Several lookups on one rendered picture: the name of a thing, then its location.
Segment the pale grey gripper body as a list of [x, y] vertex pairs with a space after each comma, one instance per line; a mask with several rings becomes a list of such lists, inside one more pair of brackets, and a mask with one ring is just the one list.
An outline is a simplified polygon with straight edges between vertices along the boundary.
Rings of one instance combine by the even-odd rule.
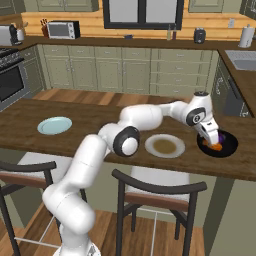
[[208, 142], [209, 145], [214, 145], [219, 142], [219, 135], [217, 130], [213, 130], [213, 131], [201, 130], [199, 134]]

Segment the orange chicken drumstick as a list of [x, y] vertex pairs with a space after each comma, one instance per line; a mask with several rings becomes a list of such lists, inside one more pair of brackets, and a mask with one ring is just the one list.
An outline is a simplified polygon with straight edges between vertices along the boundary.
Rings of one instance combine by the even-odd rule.
[[205, 140], [205, 139], [202, 141], [202, 145], [207, 146], [208, 148], [210, 148], [212, 150], [215, 150], [215, 151], [221, 151], [222, 150], [222, 145], [220, 143], [210, 145], [208, 143], [208, 141]]

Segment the black bowl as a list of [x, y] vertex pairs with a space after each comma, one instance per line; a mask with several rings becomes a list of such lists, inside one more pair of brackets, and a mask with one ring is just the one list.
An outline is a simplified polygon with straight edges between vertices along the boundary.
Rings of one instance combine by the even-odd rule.
[[215, 151], [208, 148], [207, 146], [202, 145], [202, 141], [204, 140], [204, 138], [200, 135], [197, 135], [197, 145], [199, 149], [208, 156], [212, 156], [215, 158], [225, 158], [231, 156], [238, 147], [238, 140], [235, 136], [227, 131], [219, 131], [221, 131], [221, 133], [225, 135], [225, 141], [223, 143], [220, 143], [222, 145], [221, 151]]

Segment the dark grey dishwasher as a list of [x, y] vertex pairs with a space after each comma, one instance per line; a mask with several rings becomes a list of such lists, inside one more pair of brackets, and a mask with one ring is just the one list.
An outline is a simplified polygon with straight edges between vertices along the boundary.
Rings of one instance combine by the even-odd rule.
[[250, 117], [251, 113], [243, 100], [236, 83], [229, 73], [225, 75], [228, 85], [224, 114], [227, 116]]

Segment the white plate with brown centre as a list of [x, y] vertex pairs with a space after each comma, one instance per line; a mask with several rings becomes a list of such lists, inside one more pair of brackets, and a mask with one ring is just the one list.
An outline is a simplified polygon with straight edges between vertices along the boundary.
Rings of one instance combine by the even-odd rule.
[[169, 134], [156, 134], [145, 142], [145, 149], [160, 158], [176, 158], [185, 152], [185, 143]]

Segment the dark wooden bar stool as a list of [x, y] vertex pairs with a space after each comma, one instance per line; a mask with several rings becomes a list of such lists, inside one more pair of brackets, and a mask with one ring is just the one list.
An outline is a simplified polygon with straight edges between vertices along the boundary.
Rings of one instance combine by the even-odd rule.
[[21, 256], [21, 254], [15, 239], [5, 196], [25, 186], [46, 189], [53, 183], [51, 171], [56, 168], [55, 161], [28, 165], [9, 164], [0, 161], [0, 180], [5, 182], [4, 186], [0, 185], [0, 209], [15, 256]]
[[198, 193], [205, 191], [205, 182], [178, 186], [145, 183], [114, 169], [118, 180], [116, 256], [122, 255], [123, 219], [132, 214], [131, 231], [136, 227], [136, 211], [143, 205], [169, 209], [176, 217], [175, 239], [180, 225], [185, 228], [182, 256], [189, 256]]

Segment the grey steel sink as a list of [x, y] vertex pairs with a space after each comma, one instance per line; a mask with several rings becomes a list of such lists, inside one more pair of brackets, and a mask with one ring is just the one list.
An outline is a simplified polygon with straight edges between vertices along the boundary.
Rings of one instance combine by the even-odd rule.
[[256, 71], [256, 51], [226, 50], [226, 54], [237, 70]]

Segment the white paper towel roll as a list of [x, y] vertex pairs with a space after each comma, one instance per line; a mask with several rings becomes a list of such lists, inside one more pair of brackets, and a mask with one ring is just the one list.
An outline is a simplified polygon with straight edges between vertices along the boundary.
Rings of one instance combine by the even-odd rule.
[[253, 36], [255, 33], [255, 28], [250, 25], [245, 26], [242, 29], [242, 34], [240, 37], [239, 47], [241, 48], [249, 48], [251, 46]]

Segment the green lower cupboard run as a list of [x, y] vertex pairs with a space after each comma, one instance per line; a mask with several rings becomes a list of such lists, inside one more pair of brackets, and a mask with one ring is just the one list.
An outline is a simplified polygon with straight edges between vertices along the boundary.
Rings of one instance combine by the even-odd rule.
[[212, 50], [35, 45], [21, 52], [32, 93], [45, 88], [190, 97], [211, 91]]

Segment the green cupboard run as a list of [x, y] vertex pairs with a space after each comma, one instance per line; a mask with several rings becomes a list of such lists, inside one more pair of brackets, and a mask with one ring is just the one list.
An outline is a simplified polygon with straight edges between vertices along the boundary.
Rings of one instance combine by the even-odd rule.
[[0, 16], [23, 12], [94, 12], [99, 0], [0, 0]]
[[256, 20], [256, 0], [189, 0], [194, 13], [239, 13]]
[[190, 97], [211, 91], [212, 50], [35, 45], [21, 52], [32, 93], [45, 88]]

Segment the green upper cupboard run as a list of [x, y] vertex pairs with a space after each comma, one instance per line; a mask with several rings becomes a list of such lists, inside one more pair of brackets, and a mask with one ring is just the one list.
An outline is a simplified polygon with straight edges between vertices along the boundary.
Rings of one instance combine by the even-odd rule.
[[0, 0], [0, 16], [23, 12], [94, 12], [99, 0]]
[[256, 0], [189, 0], [194, 13], [239, 13], [256, 20]]

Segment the black framed window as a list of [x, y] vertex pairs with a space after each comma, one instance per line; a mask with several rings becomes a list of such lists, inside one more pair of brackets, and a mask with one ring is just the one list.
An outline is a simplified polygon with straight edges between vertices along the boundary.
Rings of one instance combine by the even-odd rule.
[[180, 30], [184, 0], [102, 0], [105, 29]]

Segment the light blue plate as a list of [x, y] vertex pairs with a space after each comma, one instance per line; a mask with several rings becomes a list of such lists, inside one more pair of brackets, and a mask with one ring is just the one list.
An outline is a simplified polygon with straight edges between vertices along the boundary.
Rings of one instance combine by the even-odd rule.
[[51, 117], [43, 120], [37, 126], [39, 133], [44, 135], [57, 135], [69, 130], [72, 121], [67, 117]]

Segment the silver toaster oven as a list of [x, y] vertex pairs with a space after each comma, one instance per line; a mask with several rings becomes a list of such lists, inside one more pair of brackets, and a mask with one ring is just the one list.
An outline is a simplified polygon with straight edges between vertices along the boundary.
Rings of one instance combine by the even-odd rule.
[[77, 39], [80, 37], [80, 24], [78, 21], [50, 21], [47, 23], [50, 39]]

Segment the brown knife block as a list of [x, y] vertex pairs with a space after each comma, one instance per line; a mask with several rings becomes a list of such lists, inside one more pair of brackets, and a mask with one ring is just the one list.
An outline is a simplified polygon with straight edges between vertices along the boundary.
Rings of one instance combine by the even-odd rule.
[[44, 37], [49, 38], [48, 28], [47, 28], [47, 19], [40, 20], [40, 23], [41, 23], [41, 30], [42, 30]]

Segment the black and steel oven range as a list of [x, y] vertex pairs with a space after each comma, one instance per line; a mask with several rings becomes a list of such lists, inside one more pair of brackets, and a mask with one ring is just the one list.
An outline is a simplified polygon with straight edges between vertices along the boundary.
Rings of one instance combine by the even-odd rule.
[[29, 93], [18, 49], [0, 48], [0, 112]]

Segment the white pot with utensils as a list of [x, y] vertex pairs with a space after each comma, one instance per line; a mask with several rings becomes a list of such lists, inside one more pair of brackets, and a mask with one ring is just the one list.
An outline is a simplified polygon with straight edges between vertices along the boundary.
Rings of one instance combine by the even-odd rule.
[[18, 41], [23, 41], [24, 40], [25, 28], [27, 26], [28, 26], [28, 22], [24, 22], [23, 24], [16, 26]]

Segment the silver coffee machine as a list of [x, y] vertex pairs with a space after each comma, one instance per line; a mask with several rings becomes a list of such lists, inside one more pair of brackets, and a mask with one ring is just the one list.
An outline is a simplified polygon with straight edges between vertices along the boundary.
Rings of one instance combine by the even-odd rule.
[[13, 25], [0, 25], [0, 45], [14, 46], [19, 45], [17, 29]]

